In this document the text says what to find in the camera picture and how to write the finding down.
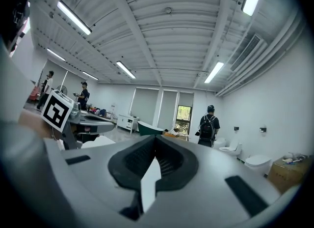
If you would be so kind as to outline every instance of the air conditioning vent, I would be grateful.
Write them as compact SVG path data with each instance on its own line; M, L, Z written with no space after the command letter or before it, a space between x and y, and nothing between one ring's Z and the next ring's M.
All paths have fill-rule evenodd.
M231 71L233 72L236 71L242 63L244 64L244 61L253 51L256 50L256 46L261 40L262 39L256 34L252 37L251 41L245 47L244 51L240 54L240 56L235 60L233 65L230 67Z

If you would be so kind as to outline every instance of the white cabinet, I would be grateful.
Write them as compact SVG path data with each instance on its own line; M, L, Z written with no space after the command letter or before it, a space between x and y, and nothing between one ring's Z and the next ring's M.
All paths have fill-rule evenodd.
M137 127L137 121L139 120L138 117L133 117L130 115L122 115L119 114L118 121L117 121L117 127L122 127L125 129L130 130L130 134L132 134L132 130L136 129Z

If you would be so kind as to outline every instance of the white toilet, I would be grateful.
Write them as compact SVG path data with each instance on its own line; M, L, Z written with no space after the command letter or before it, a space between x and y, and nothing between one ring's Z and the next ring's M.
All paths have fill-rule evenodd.
M269 168L270 158L264 155L254 155L245 160L244 165L264 176Z
M238 156L242 151L242 144L237 139L233 139L229 147L220 147L219 151L222 151L228 155Z
M223 137L220 137L220 138L217 138L217 140L215 140L214 146L212 148L213 149L219 149L221 147L225 147L226 144L227 144L226 139Z

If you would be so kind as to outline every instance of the red object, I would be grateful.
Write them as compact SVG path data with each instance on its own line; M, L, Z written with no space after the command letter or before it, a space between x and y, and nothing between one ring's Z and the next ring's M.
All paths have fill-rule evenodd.
M36 101L37 100L37 94L38 94L38 91L39 91L39 87L38 86L35 86L33 91L31 92L30 96L29 96L29 99L30 100L33 100L33 101Z

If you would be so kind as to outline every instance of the black cap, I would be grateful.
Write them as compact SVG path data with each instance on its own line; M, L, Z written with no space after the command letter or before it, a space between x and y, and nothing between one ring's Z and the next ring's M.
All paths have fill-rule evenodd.
M213 105L210 105L207 107L207 112L214 112L215 111L215 107Z

